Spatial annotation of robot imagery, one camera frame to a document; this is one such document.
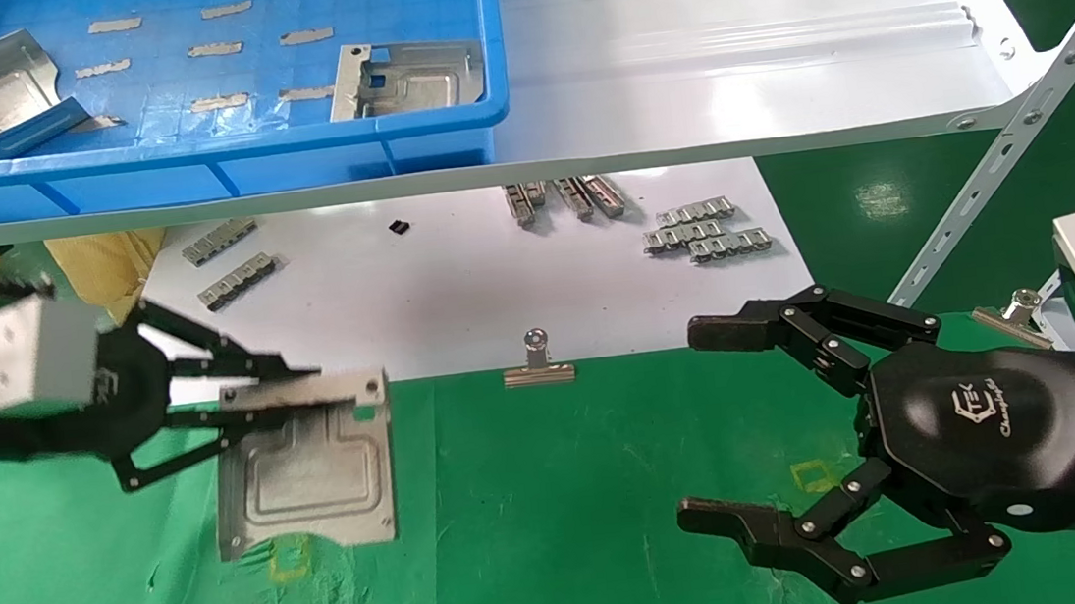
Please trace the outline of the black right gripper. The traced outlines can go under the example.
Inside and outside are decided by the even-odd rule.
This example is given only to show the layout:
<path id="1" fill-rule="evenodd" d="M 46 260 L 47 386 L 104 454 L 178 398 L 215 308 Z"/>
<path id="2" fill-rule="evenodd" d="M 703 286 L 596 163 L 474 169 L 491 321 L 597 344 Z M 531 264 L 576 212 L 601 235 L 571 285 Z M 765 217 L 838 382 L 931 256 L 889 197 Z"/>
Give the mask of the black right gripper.
<path id="1" fill-rule="evenodd" d="M 934 493 L 926 507 L 940 510 L 947 531 L 868 557 L 842 546 L 841 534 L 878 499 L 909 492 L 877 458 L 801 515 L 680 500 L 682 530 L 734 540 L 754 569 L 798 573 L 838 604 L 870 603 L 990 574 L 1012 545 L 981 519 L 1027 532 L 1075 527 L 1075 353 L 945 350 L 933 345 L 935 316 L 820 285 L 748 301 L 733 315 L 694 315 L 687 326 L 692 350 L 779 348 L 844 398 L 865 392 L 870 377 L 882 448 Z M 892 354 L 871 368 L 852 341 Z"/>

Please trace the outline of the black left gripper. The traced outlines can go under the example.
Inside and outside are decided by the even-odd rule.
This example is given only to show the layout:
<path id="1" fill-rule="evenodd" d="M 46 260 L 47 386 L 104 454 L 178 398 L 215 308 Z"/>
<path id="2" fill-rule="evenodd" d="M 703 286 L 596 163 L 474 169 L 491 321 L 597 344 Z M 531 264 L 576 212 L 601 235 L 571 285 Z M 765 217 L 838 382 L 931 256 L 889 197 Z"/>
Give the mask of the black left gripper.
<path id="1" fill-rule="evenodd" d="M 257 382 L 286 380 L 320 372 L 295 368 L 277 353 L 253 353 L 191 318 L 160 303 L 141 300 L 135 327 L 147 326 L 175 337 L 207 357 L 167 360 L 134 329 L 115 328 L 98 337 L 90 404 L 47 421 L 49 449 L 57 455 L 92 455 L 112 464 L 124 492 L 134 493 L 181 471 L 236 448 L 242 438 L 285 425 L 285 405 L 245 409 L 183 408 L 168 411 L 170 382 L 194 378 L 245 377 Z M 134 452 L 161 432 L 206 430 L 212 437 L 185 452 L 139 465 Z"/>

